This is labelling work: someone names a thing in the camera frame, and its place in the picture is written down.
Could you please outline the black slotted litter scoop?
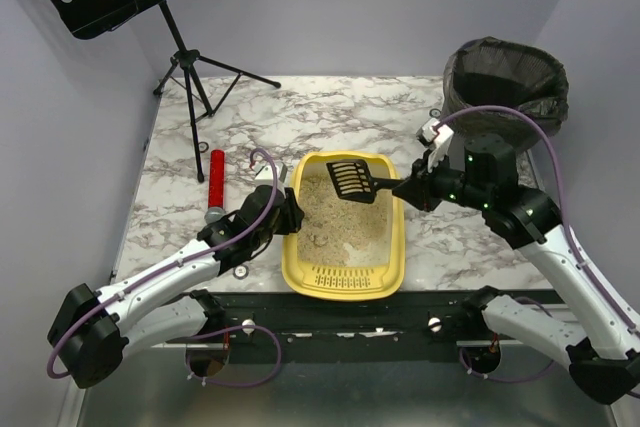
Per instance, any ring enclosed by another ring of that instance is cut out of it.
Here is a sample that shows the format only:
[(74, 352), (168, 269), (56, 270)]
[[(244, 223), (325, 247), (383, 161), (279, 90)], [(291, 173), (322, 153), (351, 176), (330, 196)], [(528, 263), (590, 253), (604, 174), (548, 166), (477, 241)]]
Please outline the black slotted litter scoop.
[(402, 180), (373, 177), (362, 159), (347, 159), (326, 164), (329, 177), (340, 200), (373, 204), (377, 192), (393, 190)]

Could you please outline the yellow plastic litter box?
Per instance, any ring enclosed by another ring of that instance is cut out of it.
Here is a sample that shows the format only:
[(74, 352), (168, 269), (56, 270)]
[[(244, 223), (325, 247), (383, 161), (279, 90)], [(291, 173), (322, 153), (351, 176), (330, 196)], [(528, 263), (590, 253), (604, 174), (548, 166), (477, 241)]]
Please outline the yellow plastic litter box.
[[(380, 154), (354, 151), (311, 152), (295, 167), (290, 186), (299, 204), (302, 180), (312, 175), (328, 175), (326, 164), (332, 161), (362, 159), (372, 174), (396, 179), (398, 174), (391, 160)], [(299, 259), (297, 236), (285, 237), (282, 247), (282, 274), (294, 291), (332, 301), (364, 301), (387, 297), (402, 284), (406, 264), (406, 228), (404, 206), (390, 195), (388, 262), (372, 267), (324, 266)]]

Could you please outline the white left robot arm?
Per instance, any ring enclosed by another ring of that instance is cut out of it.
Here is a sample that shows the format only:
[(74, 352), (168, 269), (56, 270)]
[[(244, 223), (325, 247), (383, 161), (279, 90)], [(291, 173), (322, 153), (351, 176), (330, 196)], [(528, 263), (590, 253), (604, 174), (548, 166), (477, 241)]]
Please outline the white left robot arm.
[(260, 185), (241, 208), (206, 225), (169, 258), (97, 290), (87, 284), (64, 297), (47, 334), (54, 364), (80, 389), (110, 376), (133, 353), (156, 343), (203, 334), (218, 307), (196, 285), (257, 257), (276, 236), (300, 230), (304, 213), (292, 188)]

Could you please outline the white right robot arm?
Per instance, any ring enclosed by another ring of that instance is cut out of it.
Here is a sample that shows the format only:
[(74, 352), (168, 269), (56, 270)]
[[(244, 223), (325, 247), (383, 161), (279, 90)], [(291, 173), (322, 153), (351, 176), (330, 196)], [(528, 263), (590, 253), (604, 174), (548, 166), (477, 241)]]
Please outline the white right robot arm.
[(639, 314), (606, 280), (575, 239), (558, 205), (520, 184), (516, 153), (501, 137), (483, 134), (464, 146), (464, 167), (450, 167), (450, 140), (419, 134), (425, 147), (394, 197), (424, 212), (448, 201), (478, 210), (485, 225), (543, 274), (579, 325), (566, 324), (493, 287), (461, 307), (465, 326), (518, 340), (565, 368), (592, 400), (611, 405), (638, 396)]

